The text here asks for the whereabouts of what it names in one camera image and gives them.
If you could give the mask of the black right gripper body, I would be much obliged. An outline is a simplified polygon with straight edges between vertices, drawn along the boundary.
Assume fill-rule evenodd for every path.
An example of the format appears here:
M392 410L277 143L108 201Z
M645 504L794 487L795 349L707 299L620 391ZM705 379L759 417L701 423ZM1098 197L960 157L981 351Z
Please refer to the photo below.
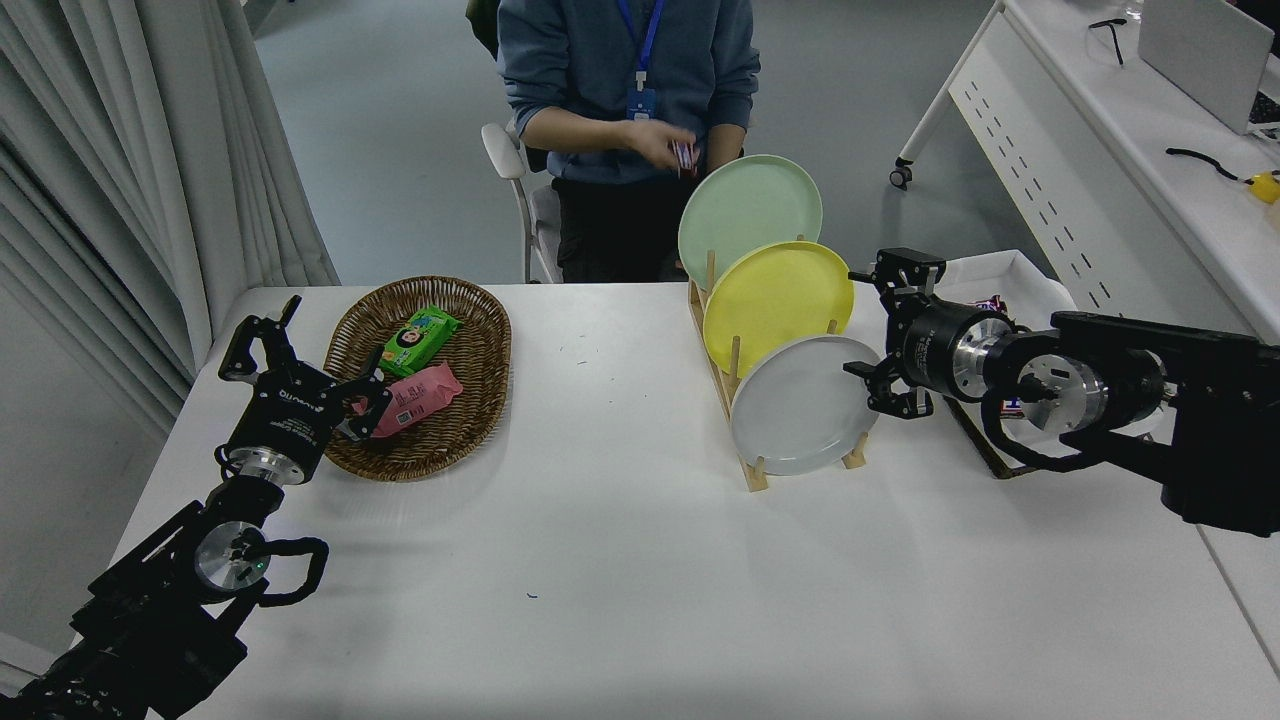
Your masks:
M966 329L966 306L950 301L920 304L904 325L899 343L902 379L909 386L960 398L963 388L955 377L954 355Z

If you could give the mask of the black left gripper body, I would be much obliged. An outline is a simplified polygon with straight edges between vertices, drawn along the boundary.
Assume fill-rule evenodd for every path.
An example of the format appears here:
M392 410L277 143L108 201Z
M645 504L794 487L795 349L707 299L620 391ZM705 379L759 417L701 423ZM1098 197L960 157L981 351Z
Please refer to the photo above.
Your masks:
M270 451L292 462L317 462L342 419L337 380L301 364L260 373L253 397L229 438L229 457Z

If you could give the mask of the person's right hand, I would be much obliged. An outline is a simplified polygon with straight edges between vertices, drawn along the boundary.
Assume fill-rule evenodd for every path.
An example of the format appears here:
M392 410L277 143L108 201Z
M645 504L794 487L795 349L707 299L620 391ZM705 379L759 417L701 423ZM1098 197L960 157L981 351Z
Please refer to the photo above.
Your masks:
M692 147L698 140L694 132L663 120L626 120L622 136L627 150L664 170L680 170L682 165L675 147Z

